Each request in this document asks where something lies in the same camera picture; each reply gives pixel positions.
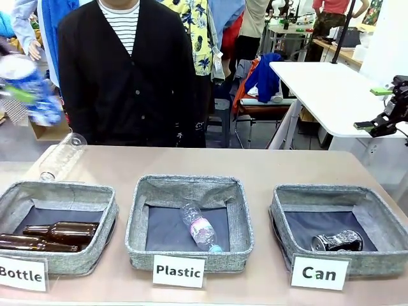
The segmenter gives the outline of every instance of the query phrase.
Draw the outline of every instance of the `metal can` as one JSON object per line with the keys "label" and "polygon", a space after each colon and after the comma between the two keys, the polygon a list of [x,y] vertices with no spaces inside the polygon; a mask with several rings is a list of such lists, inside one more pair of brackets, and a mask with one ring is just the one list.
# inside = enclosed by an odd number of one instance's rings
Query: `metal can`
{"label": "metal can", "polygon": [[356,231],[347,229],[334,236],[317,235],[312,238],[312,251],[361,251],[363,237]]}
{"label": "metal can", "polygon": [[62,106],[51,95],[36,64],[23,55],[10,54],[0,59],[0,78],[10,91],[21,100],[28,110],[30,119],[40,126],[53,126],[62,118]]}

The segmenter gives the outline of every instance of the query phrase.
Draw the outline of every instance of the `crushed aluminum can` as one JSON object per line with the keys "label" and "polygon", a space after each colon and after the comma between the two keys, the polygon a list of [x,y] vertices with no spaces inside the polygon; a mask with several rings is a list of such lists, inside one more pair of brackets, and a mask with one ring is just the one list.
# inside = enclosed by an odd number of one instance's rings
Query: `crushed aluminum can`
{"label": "crushed aluminum can", "polygon": [[347,229],[334,236],[317,235],[312,238],[312,251],[362,251],[363,237]]}

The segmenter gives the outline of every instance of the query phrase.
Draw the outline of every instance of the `red shirt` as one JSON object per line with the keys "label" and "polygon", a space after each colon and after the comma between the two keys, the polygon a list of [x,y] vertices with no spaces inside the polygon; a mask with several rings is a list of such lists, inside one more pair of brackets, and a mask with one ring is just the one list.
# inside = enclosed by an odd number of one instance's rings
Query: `red shirt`
{"label": "red shirt", "polygon": [[350,0],[313,0],[313,8],[321,8],[327,13],[344,14],[349,6]]}

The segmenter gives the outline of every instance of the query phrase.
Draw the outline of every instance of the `striped shirt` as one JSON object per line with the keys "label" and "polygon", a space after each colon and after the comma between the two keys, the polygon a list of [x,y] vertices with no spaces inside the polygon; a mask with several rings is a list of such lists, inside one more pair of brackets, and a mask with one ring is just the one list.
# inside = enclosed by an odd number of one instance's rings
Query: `striped shirt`
{"label": "striped shirt", "polygon": [[132,54],[135,44],[136,28],[139,19],[139,2],[128,10],[113,10],[98,1],[99,6],[116,35],[124,45],[129,55]]}

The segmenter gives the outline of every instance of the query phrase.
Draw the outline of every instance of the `plastic water bottle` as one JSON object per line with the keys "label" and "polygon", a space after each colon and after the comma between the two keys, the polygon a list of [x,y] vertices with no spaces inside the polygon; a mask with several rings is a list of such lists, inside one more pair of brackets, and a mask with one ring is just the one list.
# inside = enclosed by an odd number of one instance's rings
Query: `plastic water bottle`
{"label": "plastic water bottle", "polygon": [[39,165],[40,179],[63,180],[84,153],[86,146],[87,141],[82,135],[66,135]]}
{"label": "plastic water bottle", "polygon": [[203,217],[201,210],[193,204],[185,204],[181,209],[183,222],[190,230],[197,246],[208,252],[222,252],[217,245],[217,236],[209,221]]}

